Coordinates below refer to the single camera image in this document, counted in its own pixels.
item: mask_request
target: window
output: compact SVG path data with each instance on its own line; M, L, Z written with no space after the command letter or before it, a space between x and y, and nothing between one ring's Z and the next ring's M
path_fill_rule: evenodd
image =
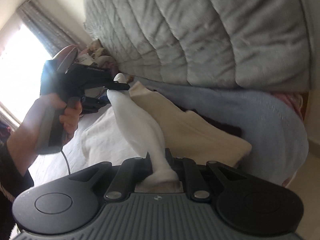
M22 25L0 56L0 102L21 122L39 97L42 68L51 56Z

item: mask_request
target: silver bolt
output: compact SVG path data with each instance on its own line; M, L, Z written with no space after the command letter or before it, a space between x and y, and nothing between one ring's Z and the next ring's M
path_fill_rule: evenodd
M121 193L119 191L111 191L106 195L109 199L118 199L121 197Z
M205 190L198 190L194 193L194 196L196 198L201 198L201 199L204 199L204 198L208 198L210 196L210 193L208 191L205 191Z

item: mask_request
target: person's arm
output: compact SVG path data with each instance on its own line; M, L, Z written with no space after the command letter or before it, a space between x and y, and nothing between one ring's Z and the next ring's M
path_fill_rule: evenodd
M11 208L13 200L24 190L33 186L28 168L37 158L35 146L39 135L40 123L47 106L56 109L65 108L66 103L56 94L41 96L28 111L20 127L0 145L0 240L8 239L15 224ZM68 134L68 141L73 138L78 127L80 102L75 109L66 108L60 116Z

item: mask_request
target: black sleeve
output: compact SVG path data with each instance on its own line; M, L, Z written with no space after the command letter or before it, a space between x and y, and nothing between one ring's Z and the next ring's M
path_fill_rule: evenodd
M16 169L7 145L0 146L0 240L8 240L15 221L11 208L13 200L23 191L32 187L29 171L25 176Z

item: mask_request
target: black cable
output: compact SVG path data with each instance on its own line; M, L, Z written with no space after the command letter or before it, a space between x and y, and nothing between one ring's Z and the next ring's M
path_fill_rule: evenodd
M66 160L67 167L68 167L68 172L69 172L69 175L70 175L70 174L71 174L71 172L70 172L70 166L69 166L69 163L68 163L68 159L67 159L66 155L64 154L64 152L63 152L62 150L61 150L61 153L62 153L62 155L63 155L64 159Z

